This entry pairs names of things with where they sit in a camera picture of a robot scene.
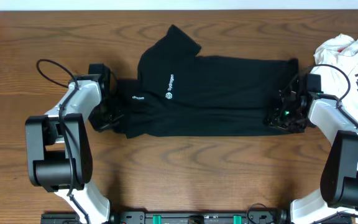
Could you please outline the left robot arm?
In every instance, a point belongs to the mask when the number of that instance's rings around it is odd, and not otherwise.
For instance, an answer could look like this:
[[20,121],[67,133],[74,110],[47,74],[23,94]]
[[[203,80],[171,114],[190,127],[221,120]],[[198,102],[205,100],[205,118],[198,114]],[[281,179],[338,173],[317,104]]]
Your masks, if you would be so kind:
[[27,168],[30,182],[63,198],[74,213],[46,213],[41,223],[118,223],[110,201],[92,180],[93,159],[85,123],[103,132],[118,124],[112,108],[109,71],[75,76],[58,104],[25,122]]

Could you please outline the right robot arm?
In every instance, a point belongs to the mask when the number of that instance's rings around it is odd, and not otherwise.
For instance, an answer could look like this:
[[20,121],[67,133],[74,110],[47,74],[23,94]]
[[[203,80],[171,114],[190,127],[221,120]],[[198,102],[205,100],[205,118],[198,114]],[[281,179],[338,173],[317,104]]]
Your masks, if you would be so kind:
[[358,223],[358,123],[340,98],[320,91],[280,91],[265,123],[299,133],[318,127],[331,144],[319,188],[279,212],[275,223]]

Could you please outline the black polo shirt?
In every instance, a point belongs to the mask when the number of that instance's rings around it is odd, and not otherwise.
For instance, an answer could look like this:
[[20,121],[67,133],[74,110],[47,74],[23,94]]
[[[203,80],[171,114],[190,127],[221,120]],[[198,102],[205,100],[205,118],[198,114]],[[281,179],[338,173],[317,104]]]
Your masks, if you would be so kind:
[[201,56],[177,26],[146,50],[130,97],[125,134],[151,136],[274,136],[264,124],[298,60]]

